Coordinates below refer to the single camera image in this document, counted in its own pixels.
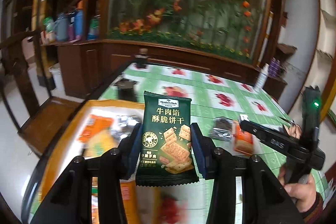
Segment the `person's right hand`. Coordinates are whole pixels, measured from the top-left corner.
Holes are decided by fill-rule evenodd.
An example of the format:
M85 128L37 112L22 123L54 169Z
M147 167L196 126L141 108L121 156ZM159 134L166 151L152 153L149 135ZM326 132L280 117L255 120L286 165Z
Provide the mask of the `person's right hand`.
M317 199L315 180L311 174L307 177L306 184L286 184L285 183L286 166L281 166L278 180L291 198L297 200L296 207L300 213L306 213L313 207Z

